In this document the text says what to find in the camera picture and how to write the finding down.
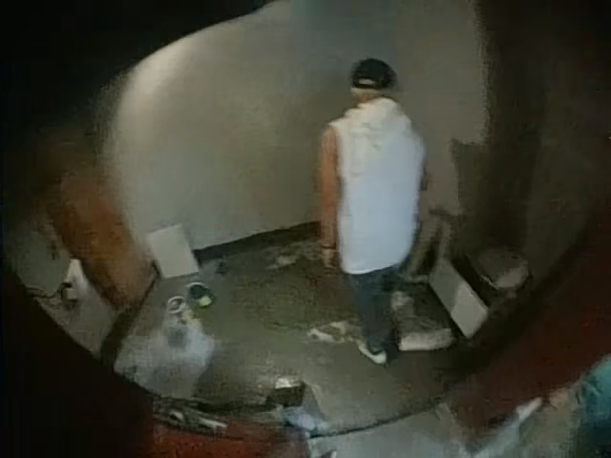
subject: white panel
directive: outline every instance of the white panel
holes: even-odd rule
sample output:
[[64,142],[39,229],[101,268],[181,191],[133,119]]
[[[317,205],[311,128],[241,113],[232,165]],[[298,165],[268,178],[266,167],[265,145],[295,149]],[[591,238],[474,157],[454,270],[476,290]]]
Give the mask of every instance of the white panel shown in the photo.
[[198,273],[198,264],[180,224],[152,232],[146,239],[164,278]]
[[467,337],[488,318],[488,308],[448,260],[441,260],[431,275],[431,288]]

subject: man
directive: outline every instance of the man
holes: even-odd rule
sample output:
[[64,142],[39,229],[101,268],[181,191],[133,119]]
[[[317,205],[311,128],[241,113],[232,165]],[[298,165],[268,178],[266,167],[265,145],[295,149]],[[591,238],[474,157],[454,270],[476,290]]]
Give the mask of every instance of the man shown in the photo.
[[358,62],[356,107],[327,126],[320,157],[323,262],[330,267],[337,250],[363,329],[359,350],[377,364],[393,330],[386,284],[411,249],[424,161],[419,135],[389,97],[395,84],[385,62]]

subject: white sleeveless hoodie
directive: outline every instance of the white sleeveless hoodie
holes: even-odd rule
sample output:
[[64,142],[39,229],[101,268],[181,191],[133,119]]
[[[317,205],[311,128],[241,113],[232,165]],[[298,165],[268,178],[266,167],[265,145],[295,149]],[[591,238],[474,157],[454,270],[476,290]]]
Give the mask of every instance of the white sleeveless hoodie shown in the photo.
[[342,181],[342,268],[358,275],[399,264],[410,252],[417,228],[423,142],[389,98],[360,104],[331,126]]

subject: man's arm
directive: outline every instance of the man's arm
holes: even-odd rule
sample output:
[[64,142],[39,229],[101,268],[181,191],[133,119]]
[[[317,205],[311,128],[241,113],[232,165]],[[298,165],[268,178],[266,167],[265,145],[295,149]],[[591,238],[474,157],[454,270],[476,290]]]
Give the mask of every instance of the man's arm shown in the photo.
[[337,139],[332,127],[321,138],[319,157],[321,245],[334,249],[337,243],[337,209],[340,184],[337,173]]

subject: blue jeans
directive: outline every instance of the blue jeans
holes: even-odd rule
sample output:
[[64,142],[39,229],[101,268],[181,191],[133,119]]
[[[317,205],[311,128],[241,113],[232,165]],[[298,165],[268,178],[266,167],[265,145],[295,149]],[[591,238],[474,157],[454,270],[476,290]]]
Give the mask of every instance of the blue jeans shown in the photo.
[[390,293],[396,282],[396,271],[393,266],[367,274],[348,274],[352,301],[369,351],[382,351],[390,341],[393,329]]

